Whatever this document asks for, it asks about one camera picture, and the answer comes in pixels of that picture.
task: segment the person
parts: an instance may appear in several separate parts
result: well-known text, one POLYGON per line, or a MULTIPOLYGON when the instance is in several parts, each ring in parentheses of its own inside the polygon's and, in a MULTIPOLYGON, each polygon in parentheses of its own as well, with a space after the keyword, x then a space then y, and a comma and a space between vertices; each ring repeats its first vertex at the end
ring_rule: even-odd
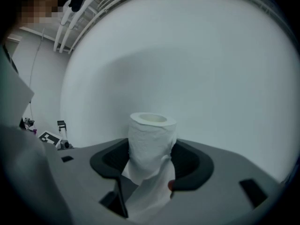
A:
POLYGON ((71 224, 68 208, 55 186, 45 186, 53 181, 47 177, 47 163, 42 160, 44 152, 35 146, 39 140, 31 133, 21 132, 22 115, 31 101, 33 92, 19 77, 16 67, 5 49, 5 41, 16 28, 36 23, 41 17, 49 17, 59 11, 67 0, 0 0, 2 25, 0 29, 0 178, 5 193, 2 202, 5 208, 1 219, 13 222, 31 221, 35 224, 71 224), (21 159, 20 165, 15 161, 21 159), (32 169, 26 175, 24 169, 32 169), (30 198, 19 192, 31 191, 30 198), (32 205, 36 205, 37 216, 32 205))

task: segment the gray surface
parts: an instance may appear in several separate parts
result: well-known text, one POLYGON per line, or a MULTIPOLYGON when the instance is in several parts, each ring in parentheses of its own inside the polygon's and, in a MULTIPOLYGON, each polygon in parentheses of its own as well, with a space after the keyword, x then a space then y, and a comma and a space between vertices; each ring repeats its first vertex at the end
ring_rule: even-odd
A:
MULTIPOLYGON (((59 152, 61 157, 70 155, 74 158, 65 165, 77 174, 76 177, 80 183, 85 188, 89 188, 88 192, 97 199, 100 194, 104 196, 107 191, 113 190, 113 185, 110 187, 107 180, 99 175, 97 176, 101 179, 97 181, 96 178, 92 177, 94 172, 89 171, 92 170, 89 159, 97 151, 105 149, 118 141, 120 140, 59 152)), ((173 199, 150 224, 219 225, 235 222, 236 219, 241 222, 244 215, 250 215, 250 217, 245 216, 247 218, 245 221, 249 223, 251 219, 255 220, 263 214, 268 208, 268 200, 274 199, 272 195, 276 195, 280 191, 279 185, 274 179, 243 156, 196 142, 182 141, 207 153, 214 162, 214 173, 196 191, 175 192, 173 199), (263 203, 265 207, 262 207, 261 211, 256 209, 255 213, 252 212, 252 205, 239 185, 239 181, 244 179, 254 179, 261 189, 271 196, 263 203)))
POLYGON ((105 179, 98 175, 90 166, 90 158, 97 152, 104 150, 121 139, 105 142, 100 145, 86 148, 58 151, 59 156, 71 156, 73 160, 64 163, 70 172, 78 179, 87 193, 96 200, 100 201, 108 192, 113 191, 115 180, 105 179))
MULTIPOLYGON (((30 132, 1 127, 1 160, 10 181, 26 203, 55 224, 132 224, 99 200, 115 182, 95 173, 90 157, 120 140, 83 149, 64 150, 41 143, 30 132), (74 160, 63 163, 63 156, 74 160)), ((280 186, 244 157, 203 144, 183 141, 214 161, 211 178, 198 190, 175 192, 150 222, 167 224, 253 224, 277 199, 280 186), (269 198, 253 210, 238 182, 254 179, 269 198)))
POLYGON ((277 194, 277 182, 246 158, 196 142, 183 142, 207 153, 215 170, 194 192, 175 192, 173 199, 150 224, 227 224, 251 212, 252 206, 239 181, 254 179, 267 195, 277 194))
MULTIPOLYGON (((101 144, 101 146, 91 146, 84 150, 89 154, 113 144, 114 142, 106 142, 101 144)), ((75 163, 73 163, 74 166, 72 166, 71 164, 68 164, 72 161, 66 163, 62 162, 53 145, 45 144, 45 148, 52 175, 71 211, 74 224, 132 224, 99 204, 98 192, 100 191, 100 193, 106 194, 106 192, 112 191, 114 182, 106 179, 101 180, 101 177, 99 177, 98 174, 96 176, 91 175, 93 173, 88 171, 89 163, 84 160, 82 163, 79 161, 79 158, 87 157, 87 155, 80 155, 80 152, 78 152, 79 150, 82 150, 81 153, 83 154, 83 149, 64 150, 60 152, 62 157, 69 155, 74 158, 72 161, 79 161, 79 164, 75 165, 75 163), (84 172, 89 173, 91 176, 87 179, 83 175, 84 172), (88 183, 94 182, 94 186, 88 185, 88 183), (97 187, 97 189, 93 190, 95 192, 93 193, 89 191, 86 186, 89 186, 89 188, 97 187)))

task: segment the black slot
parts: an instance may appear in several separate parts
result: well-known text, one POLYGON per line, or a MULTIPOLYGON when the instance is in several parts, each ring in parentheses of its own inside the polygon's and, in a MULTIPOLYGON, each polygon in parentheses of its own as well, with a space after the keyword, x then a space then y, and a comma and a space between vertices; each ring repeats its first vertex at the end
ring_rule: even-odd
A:
POLYGON ((109 210, 119 214, 124 218, 128 218, 127 210, 124 205, 124 201, 121 197, 118 185, 115 186, 114 191, 109 192, 99 202, 109 210))
POLYGON ((65 162, 68 162, 68 161, 71 161, 73 160, 74 158, 72 158, 71 156, 65 156, 65 157, 62 157, 61 160, 65 163, 65 162))
POLYGON ((247 194, 247 197, 254 208, 258 207, 264 200, 267 199, 267 195, 253 179, 240 181, 240 185, 247 194))
POLYGON ((172 191, 192 191, 201 187, 212 175, 214 164, 204 152, 177 141, 171 160, 175 168, 172 191))

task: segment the black holder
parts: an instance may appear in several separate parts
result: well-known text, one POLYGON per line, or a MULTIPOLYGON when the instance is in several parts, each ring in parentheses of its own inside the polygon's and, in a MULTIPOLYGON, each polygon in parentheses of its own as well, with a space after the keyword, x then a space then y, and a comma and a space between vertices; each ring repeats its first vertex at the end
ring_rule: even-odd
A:
MULTIPOLYGON (((90 159, 91 167, 102 177, 115 179, 117 186, 101 201, 104 206, 127 218, 127 210, 121 189, 121 174, 129 160, 129 142, 124 139, 104 149, 90 159)), ((177 141, 171 152, 171 161, 175 168, 175 181, 172 191, 191 191, 198 189, 212 175, 212 159, 204 152, 184 142, 177 141)))

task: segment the wall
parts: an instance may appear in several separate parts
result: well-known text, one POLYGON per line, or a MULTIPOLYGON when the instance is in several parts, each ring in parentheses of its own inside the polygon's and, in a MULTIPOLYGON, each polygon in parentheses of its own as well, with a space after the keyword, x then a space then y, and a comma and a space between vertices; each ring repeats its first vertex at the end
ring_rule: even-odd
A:
POLYGON ((74 51, 61 115, 75 147, 126 137, 135 112, 179 138, 239 153, 285 179, 299 154, 300 59, 244 0, 130 0, 74 51))
POLYGON ((59 135, 60 93, 69 55, 53 52, 54 42, 46 38, 41 41, 40 36, 19 30, 13 33, 22 35, 13 61, 19 76, 35 93, 23 117, 35 121, 38 135, 45 130, 59 135))
POLYGON ((10 54, 10 56, 14 55, 18 44, 19 44, 18 42, 6 40, 5 47, 8 51, 8 53, 10 54))

